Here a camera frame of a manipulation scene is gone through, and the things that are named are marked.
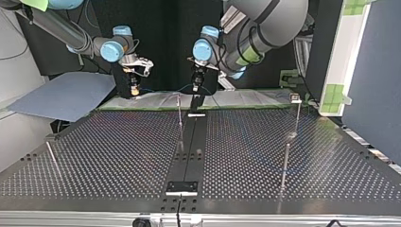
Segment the black perforated table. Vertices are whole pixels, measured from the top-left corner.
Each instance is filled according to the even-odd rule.
[[[0,174],[3,211],[401,216],[401,176],[293,109],[94,112]],[[282,187],[286,145],[288,171]],[[168,197],[169,182],[198,196]]]

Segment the cable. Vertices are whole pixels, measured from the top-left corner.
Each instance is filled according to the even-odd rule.
[[[26,45],[25,49],[24,49],[21,53],[19,53],[19,54],[17,54],[17,55],[14,55],[14,56],[2,58],[2,59],[0,59],[0,61],[18,58],[18,57],[24,55],[24,54],[27,52],[27,50],[28,50],[28,45]]]
[[[304,85],[305,85],[307,91],[309,92],[310,96],[313,98],[313,101],[316,103],[316,105],[317,105],[318,107],[321,107],[321,106],[319,105],[318,100],[316,100],[316,98],[315,98],[315,97],[312,95],[312,93],[310,92],[309,87],[308,87],[307,84],[306,84],[306,79],[305,79],[303,76],[301,76],[301,75],[298,75],[298,76],[301,77],[302,80],[304,81]]]
[[[259,60],[258,62],[252,62],[252,61],[247,60],[245,58],[245,56],[243,55],[243,53],[241,52],[241,45],[240,45],[242,33],[244,32],[245,27],[247,26],[247,24],[250,21],[251,21],[251,19],[248,18],[248,20],[244,23],[244,25],[242,25],[241,29],[238,32],[238,35],[236,36],[236,50],[238,51],[238,54],[239,54],[239,56],[241,57],[241,59],[243,61],[247,62],[250,65],[256,65],[256,64],[260,64],[265,58],[263,57],[262,54],[259,53],[259,51],[257,51],[257,49],[254,48],[252,30],[256,29],[255,26],[250,28],[249,35],[248,35],[248,40],[250,42],[251,48],[253,49],[253,52],[255,52],[257,54],[257,56],[259,58],[261,58],[261,60]]]
[[[147,91],[147,92],[152,92],[152,93],[170,93],[170,92],[181,92],[182,90],[184,90],[185,88],[192,86],[192,83],[186,84],[184,87],[182,87],[181,89],[177,90],[177,91],[154,91],[148,88],[141,88],[140,90],[143,91]]]
[[[82,16],[82,13],[83,13],[83,10],[84,10],[84,9],[85,9],[84,6],[82,6],[82,7],[80,8],[79,17],[78,17],[78,19],[77,19],[77,24],[79,24],[79,22],[80,22],[80,18],[81,18],[81,16]]]
[[[71,21],[70,12],[68,9],[65,10],[65,14],[67,14],[68,21]]]
[[[89,20],[89,17],[88,17],[88,6],[89,6],[89,2],[90,2],[90,1],[91,1],[91,0],[87,0],[87,1],[86,1],[86,4],[85,4],[85,17],[86,17],[86,21],[88,22],[88,24],[89,24],[90,26],[99,28],[98,26],[95,26],[94,24],[92,24],[92,22]]]
[[[5,57],[5,58],[0,58],[0,61],[11,60],[11,59],[18,58],[18,57],[24,55],[24,54],[28,51],[29,46],[28,46],[27,41],[26,41],[26,39],[25,39],[25,37],[24,37],[24,34],[23,34],[20,30],[18,30],[18,28],[17,28],[17,27],[14,25],[14,23],[9,19],[9,17],[6,15],[6,13],[5,13],[4,11],[2,11],[2,10],[0,10],[0,11],[1,11],[2,17],[6,20],[6,22],[7,22],[9,25],[11,25],[12,28],[18,33],[18,35],[20,35],[21,38],[23,38],[24,41],[26,42],[26,47],[24,48],[24,50],[23,50],[21,53],[16,54],[16,55],[14,55],[14,56],[9,56],[9,57]]]
[[[94,65],[97,67],[97,72],[98,72],[98,73],[100,72],[100,70],[102,70],[103,73],[109,74],[109,72],[107,72],[104,68],[100,67],[100,65],[99,65],[99,63],[98,63],[97,61],[92,60],[92,59],[89,59],[88,57],[83,56],[83,55],[82,55],[82,58],[85,59],[85,60],[88,60],[88,61],[90,61],[92,64],[94,64]]]
[[[295,39],[294,39],[294,41],[293,41],[293,46],[294,46],[295,62],[296,62],[296,64],[297,64],[298,72],[300,72],[300,71],[301,71],[301,65],[300,65],[300,63],[298,62],[298,58],[297,58],[297,56],[296,56],[296,55],[297,55],[297,49],[296,49],[296,47],[295,47]],[[313,101],[316,103],[316,105],[317,105],[318,107],[320,107],[318,100],[317,100],[317,99],[313,96],[313,94],[310,92],[310,89],[309,89],[309,87],[307,86],[306,79],[304,78],[304,75],[298,75],[298,77],[301,77],[301,79],[304,81],[305,88],[306,88],[307,91],[309,92],[310,96],[313,98]]]
[[[212,95],[212,93],[205,87],[201,86],[203,90],[205,90],[209,95],[213,98],[213,101],[215,101],[216,105],[218,105],[218,102],[216,101],[215,97]]]
[[[82,34],[85,37],[85,44],[83,45],[83,47],[74,48],[74,51],[77,53],[80,53],[80,52],[84,52],[89,49],[90,57],[91,57],[91,59],[93,59],[95,56],[95,44],[94,44],[94,40],[92,40],[91,35],[89,35],[89,33],[87,31],[85,31],[82,27],[80,27],[77,23],[75,23],[75,22],[71,22],[71,23],[73,23],[82,32]]]

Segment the gray mat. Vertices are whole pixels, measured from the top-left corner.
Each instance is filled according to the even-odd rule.
[[[96,108],[114,86],[109,75],[66,73],[18,99],[8,109],[75,122]]]

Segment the green tape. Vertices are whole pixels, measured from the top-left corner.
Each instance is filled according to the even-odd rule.
[[[281,87],[297,87],[296,84],[288,84],[288,82],[283,81],[283,77],[298,78],[298,69],[281,70],[279,82]]]
[[[21,0],[27,6],[46,11],[49,5],[49,0]]]
[[[256,52],[254,52],[253,48],[250,46],[243,54],[244,59],[250,61],[250,62],[259,62],[260,58],[257,55]],[[236,61],[237,64],[242,65],[242,66],[247,66],[248,63],[244,61],[241,57]]]
[[[368,0],[346,0],[342,15],[361,15],[368,3]]]
[[[336,114],[340,110],[340,106],[343,102],[344,85],[342,84],[327,84],[321,112]]]

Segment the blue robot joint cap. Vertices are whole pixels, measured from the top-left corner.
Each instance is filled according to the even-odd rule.
[[[115,26],[113,28],[113,35],[132,36],[132,31],[129,26]]]
[[[204,26],[204,27],[201,29],[201,32],[200,32],[200,33],[201,33],[201,34],[204,34],[204,35],[208,35],[208,36],[212,36],[212,37],[218,38],[218,34],[219,34],[220,32],[218,31],[217,28],[215,28],[215,27],[213,27],[213,26]]]
[[[204,39],[195,42],[192,53],[198,61],[209,61],[212,58],[213,47]]]
[[[116,41],[108,41],[101,46],[100,55],[108,62],[116,62],[124,56],[124,48]]]

